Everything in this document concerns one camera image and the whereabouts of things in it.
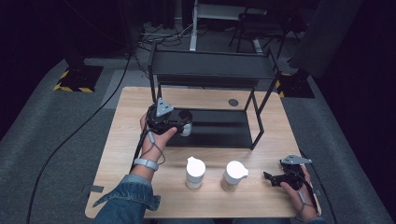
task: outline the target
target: bracelet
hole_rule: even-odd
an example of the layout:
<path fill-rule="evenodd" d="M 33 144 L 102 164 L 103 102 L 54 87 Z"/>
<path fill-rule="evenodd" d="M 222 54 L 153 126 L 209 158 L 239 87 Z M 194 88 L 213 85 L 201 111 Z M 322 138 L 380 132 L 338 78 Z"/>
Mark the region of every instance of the bracelet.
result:
<path fill-rule="evenodd" d="M 146 159 L 136 159 L 134 160 L 134 165 L 139 164 L 139 165 L 144 165 L 148 168 L 151 168 L 154 170 L 154 172 L 158 171 L 158 165 L 154 161 L 149 161 Z"/>

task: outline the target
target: black metal frame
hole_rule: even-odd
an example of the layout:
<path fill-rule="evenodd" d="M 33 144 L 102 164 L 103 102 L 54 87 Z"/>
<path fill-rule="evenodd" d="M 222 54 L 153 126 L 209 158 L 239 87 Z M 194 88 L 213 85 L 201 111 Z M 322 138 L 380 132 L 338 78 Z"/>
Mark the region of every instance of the black metal frame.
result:
<path fill-rule="evenodd" d="M 151 49 L 151 53 L 148 59 L 148 75 L 149 75 L 149 82 L 150 82 L 150 87 L 151 87 L 151 96 L 152 96 L 152 101 L 155 104 L 157 102 L 157 99 L 159 97 L 162 97 L 162 85 L 177 85 L 177 86 L 205 86 L 205 87 L 221 87 L 221 88 L 241 88 L 241 89 L 250 89 L 250 94 L 249 97 L 247 98 L 247 103 L 245 105 L 245 108 L 243 110 L 207 110 L 207 109 L 193 109 L 193 111 L 196 111 L 196 113 L 200 114 L 200 113 L 205 113 L 206 111 L 213 111 L 214 113 L 224 113 L 224 117 L 227 116 L 233 116 L 235 113 L 241 113 L 244 112 L 245 116 L 246 116 L 246 122 L 247 122 L 247 130 L 244 130 L 242 132 L 248 132 L 248 134 L 241 134 L 243 136 L 241 136 L 241 141 L 235 142 L 235 141 L 230 141 L 230 135 L 227 135 L 227 133 L 225 133 L 224 135 L 220 135 L 220 138 L 218 136 L 211 136 L 209 134 L 205 135 L 205 141 L 207 142 L 211 142 L 211 144 L 206 144 L 206 143 L 201 143 L 201 141 L 197 141 L 195 139 L 193 139 L 194 137 L 189 136 L 188 138 L 186 137 L 174 137 L 173 139 L 171 139 L 171 141 L 169 141 L 168 145 L 169 146 L 173 146 L 173 147 L 185 147 L 185 146 L 189 146 L 189 147 L 248 147 L 251 150 L 254 149 L 254 147 L 258 144 L 258 142 L 260 141 L 262 135 L 264 134 L 264 128 L 262 125 L 262 119 L 261 119 L 261 113 L 262 110 L 264 109 L 265 104 L 267 103 L 271 92 L 273 91 L 276 82 L 280 76 L 280 71 L 276 65 L 276 58 L 274 57 L 272 51 L 270 49 L 267 50 L 267 53 L 265 55 L 252 55 L 252 54 L 234 54 L 234 53 L 210 53 L 210 54 L 216 54 L 216 55 L 236 55 L 236 56 L 254 56 L 254 57 L 263 57 L 268 58 L 268 60 L 271 62 L 272 60 L 272 68 L 271 70 L 275 73 L 273 75 L 273 77 L 271 77 L 271 79 L 273 80 L 270 84 L 270 87 L 267 91 L 267 93 L 265 94 L 262 102 L 260 103 L 260 105 L 258 104 L 258 101 L 256 99 L 255 96 L 255 90 L 257 87 L 258 82 L 263 79 L 263 78 L 259 78 L 259 77 L 230 77 L 224 74 L 220 74 L 220 75 L 210 75 L 210 74 L 182 74 L 181 76 L 176 75 L 172 75 L 172 77 L 166 77 L 165 74 L 154 74 L 153 72 L 153 62 L 154 62 L 154 55 L 157 51 L 157 46 L 156 43 L 153 43 L 152 49 Z M 181 52 L 181 51 L 173 51 L 173 50 L 164 50 L 166 52 Z M 190 53 L 193 54 L 199 54 L 199 53 L 205 53 L 207 54 L 208 52 L 191 52 Z M 157 85 L 158 85 L 158 93 L 156 96 L 155 93 L 155 86 L 154 86 L 154 76 L 157 76 Z M 231 83 L 224 83 L 222 82 L 223 80 L 236 80 L 236 82 L 232 82 Z M 251 140 L 251 135 L 250 135 L 250 129 L 248 127 L 248 116 L 247 116 L 247 111 L 248 108 L 250 106 L 250 104 L 253 103 L 254 106 L 254 110 L 256 113 L 256 118 L 257 121 L 259 123 L 259 128 L 260 128 L 260 132 L 258 133 L 257 137 L 255 138 L 254 141 Z M 222 123 L 225 124 L 225 126 L 230 125 L 233 126 L 230 123 Z M 213 129 L 215 122 L 207 122 L 207 130 L 209 132 L 211 132 L 210 129 Z M 224 132 L 228 132 L 228 128 L 224 128 L 223 131 Z M 241 132 L 241 127 L 237 127 L 236 132 L 240 133 Z M 195 145 L 189 145 L 188 143 L 186 143 L 186 141 L 192 141 L 195 143 Z"/>

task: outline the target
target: background table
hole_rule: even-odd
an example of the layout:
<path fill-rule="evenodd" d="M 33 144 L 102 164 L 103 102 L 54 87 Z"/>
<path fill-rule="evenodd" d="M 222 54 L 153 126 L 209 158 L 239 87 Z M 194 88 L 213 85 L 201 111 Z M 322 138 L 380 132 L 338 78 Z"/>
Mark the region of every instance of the background table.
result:
<path fill-rule="evenodd" d="M 174 107 L 243 109 L 249 91 L 198 90 L 164 88 L 163 99 Z M 265 95 L 256 91 L 260 101 Z M 239 106 L 229 105 L 236 99 Z M 114 189 L 128 174 L 140 134 L 139 119 L 151 104 L 150 88 L 124 88 L 111 125 L 102 159 L 93 185 L 103 192 L 91 192 L 87 217 L 95 217 L 103 205 L 92 207 L 104 194 Z M 252 106 L 247 111 L 252 138 L 258 124 Z M 160 166 L 152 181 L 154 194 L 162 196 L 158 211 L 147 211 L 146 217 L 293 217 L 294 208 L 282 188 L 274 188 L 262 172 L 282 175 L 279 160 L 289 154 L 300 155 L 288 118 L 279 96 L 272 93 L 264 110 L 265 133 L 254 150 L 247 148 L 168 147 L 166 163 Z M 185 185 L 187 158 L 205 162 L 206 172 L 199 189 Z M 241 161 L 248 169 L 234 192 L 220 186 L 229 161 Z"/>

